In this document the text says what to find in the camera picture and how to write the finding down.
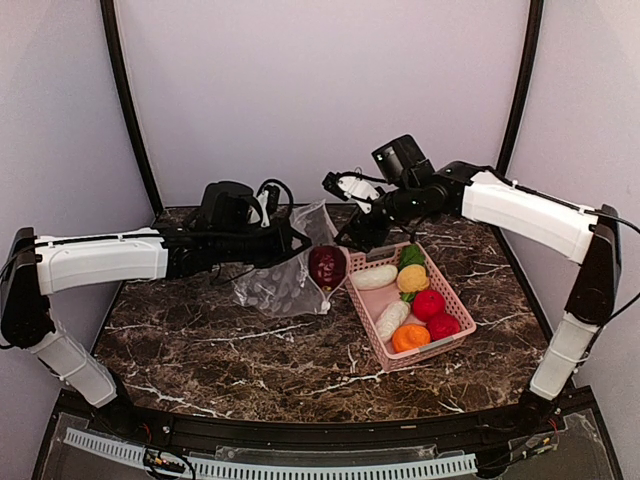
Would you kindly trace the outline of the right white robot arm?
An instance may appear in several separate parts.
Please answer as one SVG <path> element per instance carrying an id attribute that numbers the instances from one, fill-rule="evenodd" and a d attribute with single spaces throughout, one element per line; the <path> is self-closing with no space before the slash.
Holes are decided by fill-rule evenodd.
<path id="1" fill-rule="evenodd" d="M 356 172 L 325 176 L 326 191 L 358 205 L 340 230 L 338 244 L 368 252 L 394 226 L 449 215 L 514 232 L 579 265 L 562 319 L 530 380 L 531 396 L 510 413 L 517 432 L 534 432 L 549 416 L 546 401 L 561 393 L 596 334 L 614 317 L 621 274 L 615 210 L 563 201 L 508 180 L 489 166 L 463 161 L 439 170 L 421 161 L 390 179 L 388 192 L 374 188 L 373 181 Z"/>

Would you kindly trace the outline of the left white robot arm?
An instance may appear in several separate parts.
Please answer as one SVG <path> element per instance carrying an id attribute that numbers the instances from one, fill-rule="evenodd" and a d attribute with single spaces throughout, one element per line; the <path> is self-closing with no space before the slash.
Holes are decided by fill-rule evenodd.
<path id="1" fill-rule="evenodd" d="M 307 250 L 290 226 L 253 233 L 143 228 L 85 237 L 36 236 L 20 229 L 1 268 L 1 346 L 35 355 L 78 391 L 120 436 L 141 427 L 115 376 L 53 318 L 49 298 L 61 291 L 132 280 L 174 280 L 226 263 L 268 268 Z"/>

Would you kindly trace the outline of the dark purple fruit toy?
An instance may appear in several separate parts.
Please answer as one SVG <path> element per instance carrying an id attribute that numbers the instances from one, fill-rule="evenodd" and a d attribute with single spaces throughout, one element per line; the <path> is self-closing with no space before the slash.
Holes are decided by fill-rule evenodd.
<path id="1" fill-rule="evenodd" d="M 331 292 L 338 288 L 346 277 L 346 257 L 335 246 L 316 246 L 309 254 L 308 269 L 313 281 L 323 291 Z"/>

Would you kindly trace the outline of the red tomato toy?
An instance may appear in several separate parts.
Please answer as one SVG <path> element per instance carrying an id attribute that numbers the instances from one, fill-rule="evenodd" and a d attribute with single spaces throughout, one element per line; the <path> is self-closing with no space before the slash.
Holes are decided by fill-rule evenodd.
<path id="1" fill-rule="evenodd" d="M 412 313 L 421 322 L 426 323 L 430 318 L 444 313 L 446 302 L 438 291 L 427 289 L 419 292 L 412 303 Z"/>

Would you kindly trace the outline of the clear zip top bag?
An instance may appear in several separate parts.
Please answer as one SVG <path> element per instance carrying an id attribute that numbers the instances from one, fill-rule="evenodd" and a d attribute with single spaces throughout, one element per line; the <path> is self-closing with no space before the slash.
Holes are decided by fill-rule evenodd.
<path id="1" fill-rule="evenodd" d="M 323 200 L 296 207 L 291 223 L 295 230 L 311 240 L 311 247 L 296 257 L 267 269 L 256 269 L 234 282 L 235 301 L 254 307 L 269 317 L 303 314 L 325 315 L 331 309 L 331 297 L 346 282 L 350 261 L 345 248 L 334 242 L 337 229 Z M 311 250 L 320 245 L 339 248 L 346 257 L 346 277 L 331 292 L 323 291 L 311 278 L 308 269 Z"/>

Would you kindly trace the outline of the pink plastic basket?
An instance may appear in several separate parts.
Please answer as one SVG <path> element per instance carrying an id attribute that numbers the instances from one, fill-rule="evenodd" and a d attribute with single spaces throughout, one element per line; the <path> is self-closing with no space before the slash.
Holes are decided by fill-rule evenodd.
<path id="1" fill-rule="evenodd" d="M 346 287 L 386 372 L 460 346 L 476 323 L 435 263 L 408 242 L 349 255 Z"/>

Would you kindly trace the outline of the yellow peach toy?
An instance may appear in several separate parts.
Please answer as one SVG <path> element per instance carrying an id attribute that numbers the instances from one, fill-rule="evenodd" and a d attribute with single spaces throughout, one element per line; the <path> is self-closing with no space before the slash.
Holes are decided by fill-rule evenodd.
<path id="1" fill-rule="evenodd" d="M 421 292 L 429 288 L 430 279 L 423 265 L 412 264 L 398 273 L 396 285 L 401 293 Z"/>

